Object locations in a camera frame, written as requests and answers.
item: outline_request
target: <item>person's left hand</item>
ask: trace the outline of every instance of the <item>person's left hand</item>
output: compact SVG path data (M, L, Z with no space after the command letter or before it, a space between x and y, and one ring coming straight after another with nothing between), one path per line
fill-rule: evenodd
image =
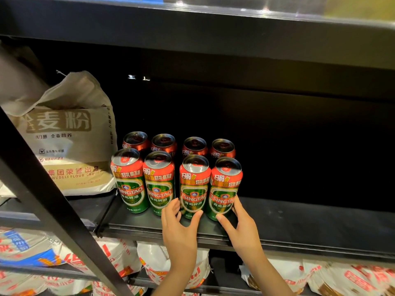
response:
M196 234L200 217L203 211L194 214L188 227L180 224L181 212L178 198L173 199L167 207L162 209L162 234L163 242L167 248L170 258L170 270L175 270L188 277L192 274L198 253L198 242Z

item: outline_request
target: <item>hand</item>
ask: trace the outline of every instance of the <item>hand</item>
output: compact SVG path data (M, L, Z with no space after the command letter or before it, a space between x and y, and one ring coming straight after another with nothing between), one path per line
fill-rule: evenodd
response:
M254 262L257 262L257 256L264 255L258 229L254 219L243 208L237 195L235 196L232 210L238 219L236 229L224 215L217 214L216 218L228 233L232 246L239 257L247 266L251 266Z
M188 227L180 224L181 212L179 199L173 199L162 209L163 242L169 253L170 271L180 272L190 278L196 264L198 242L196 234L203 211L194 214Z

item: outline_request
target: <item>tsingtao beer can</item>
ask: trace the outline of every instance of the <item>tsingtao beer can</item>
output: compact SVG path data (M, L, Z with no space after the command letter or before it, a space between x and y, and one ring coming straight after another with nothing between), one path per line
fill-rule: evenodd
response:
M238 160L223 157L216 161L211 170L210 195L205 206L205 212L210 219L217 221L217 214L230 212L242 178L243 172Z
M203 209L209 189L211 169L201 155L190 155L180 166L181 214L188 219Z
M111 158L111 171L126 208L132 213L144 212L149 201L145 192L143 160L138 150L118 150Z
M140 157L145 158L151 151L151 142L144 132L135 131L126 134L122 143L122 148L134 148L140 152Z
M218 159L221 157L236 157L235 145L227 139L215 139L210 149L211 157Z
M182 146L182 157L185 158L189 155L205 156L209 152L207 143L200 137L189 137L185 139Z
M145 157L143 164L148 199L158 216L175 197L174 162L165 151L154 151Z
M165 151L174 158L177 151L177 142L173 135L159 134L152 138L151 151Z

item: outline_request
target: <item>green label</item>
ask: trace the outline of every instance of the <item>green label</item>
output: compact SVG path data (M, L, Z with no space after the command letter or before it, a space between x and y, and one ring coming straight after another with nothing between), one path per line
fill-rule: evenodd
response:
M141 213L149 207L149 202L145 195L144 177L117 179L116 185L128 210L133 213Z
M167 206L174 197L174 181L145 181L145 184L154 213L160 216L161 210Z
M234 197L237 189L228 189L223 187L212 186L206 213L212 220L217 220L215 215L228 213L233 206Z
M181 214L191 219L192 216L203 208L206 202L208 185L180 186Z

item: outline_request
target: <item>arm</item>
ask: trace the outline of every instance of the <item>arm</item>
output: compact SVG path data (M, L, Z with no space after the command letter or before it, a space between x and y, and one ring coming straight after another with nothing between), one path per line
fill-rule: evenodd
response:
M238 196L235 197L232 209L238 219L236 229L224 215L217 214L216 218L228 233L235 251L248 266L262 294L294 296L284 279L265 256L255 221L243 208Z
M190 226L184 227L180 224L179 209L179 199L173 199L165 209L162 209L163 242L171 265L169 273L152 296L180 296L195 268L198 254L196 233L203 211L196 212Z

